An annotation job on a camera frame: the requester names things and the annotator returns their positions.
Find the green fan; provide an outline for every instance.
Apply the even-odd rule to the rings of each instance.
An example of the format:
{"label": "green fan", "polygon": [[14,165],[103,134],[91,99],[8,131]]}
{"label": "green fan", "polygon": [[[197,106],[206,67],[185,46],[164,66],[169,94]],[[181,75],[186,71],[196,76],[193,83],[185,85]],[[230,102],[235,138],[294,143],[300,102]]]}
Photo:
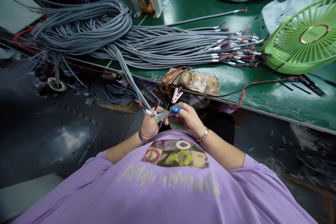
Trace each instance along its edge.
{"label": "green fan", "polygon": [[336,0],[319,0],[285,20],[261,51],[266,65],[284,74],[305,74],[336,60]]}

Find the watch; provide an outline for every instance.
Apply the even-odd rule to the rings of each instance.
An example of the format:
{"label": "watch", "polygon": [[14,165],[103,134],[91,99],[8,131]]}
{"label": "watch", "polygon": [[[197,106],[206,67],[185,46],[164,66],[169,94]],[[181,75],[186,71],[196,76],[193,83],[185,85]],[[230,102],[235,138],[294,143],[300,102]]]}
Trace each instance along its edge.
{"label": "watch", "polygon": [[143,144],[148,144],[149,142],[152,141],[151,139],[146,139],[146,138],[144,138],[144,136],[142,135],[141,131],[139,131],[139,138],[140,138],[140,141],[141,141]]}
{"label": "watch", "polygon": [[196,139],[196,141],[201,142],[204,138],[207,137],[208,132],[209,132],[208,127],[205,127],[205,133],[203,134],[203,136],[200,139]]}

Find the yellow black tape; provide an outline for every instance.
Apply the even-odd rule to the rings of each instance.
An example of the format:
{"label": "yellow black tape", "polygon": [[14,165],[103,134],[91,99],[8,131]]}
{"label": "yellow black tape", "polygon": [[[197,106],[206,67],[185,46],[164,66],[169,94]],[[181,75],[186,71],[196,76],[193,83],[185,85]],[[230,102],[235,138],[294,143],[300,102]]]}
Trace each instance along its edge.
{"label": "yellow black tape", "polygon": [[62,104],[62,103],[59,103],[59,102],[54,101],[54,100],[53,100],[52,102],[55,103],[56,105],[58,105],[58,106],[64,108],[64,109],[70,111],[71,113],[76,114],[76,115],[78,115],[79,117],[84,118],[85,120],[89,121],[90,123],[93,123],[94,125],[98,125],[98,126],[101,126],[101,125],[102,125],[101,123],[96,122],[95,120],[89,118],[88,116],[83,115],[82,113],[79,113],[79,112],[77,112],[76,110],[74,110],[74,109],[72,109],[72,108],[70,108],[70,107],[68,107],[68,106],[65,106],[65,105]]}

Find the fan center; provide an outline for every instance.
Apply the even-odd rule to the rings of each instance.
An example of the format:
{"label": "fan center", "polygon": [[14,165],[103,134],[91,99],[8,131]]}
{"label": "fan center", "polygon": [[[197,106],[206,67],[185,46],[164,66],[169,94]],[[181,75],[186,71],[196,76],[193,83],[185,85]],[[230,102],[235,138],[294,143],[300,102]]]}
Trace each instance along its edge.
{"label": "fan center", "polygon": [[313,43],[323,38],[329,31],[329,26],[326,24],[318,24],[309,27],[301,35],[301,42],[305,44]]}

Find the metal clip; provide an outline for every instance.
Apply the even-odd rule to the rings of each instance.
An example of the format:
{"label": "metal clip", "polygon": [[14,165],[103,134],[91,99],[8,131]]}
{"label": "metal clip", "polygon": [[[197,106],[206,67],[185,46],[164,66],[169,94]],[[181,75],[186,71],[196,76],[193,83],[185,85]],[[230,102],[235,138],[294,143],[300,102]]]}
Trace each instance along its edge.
{"label": "metal clip", "polygon": [[172,103],[175,104],[177,102],[177,100],[181,97],[181,95],[183,94],[183,92],[181,92],[181,87],[175,88],[175,92],[172,98]]}

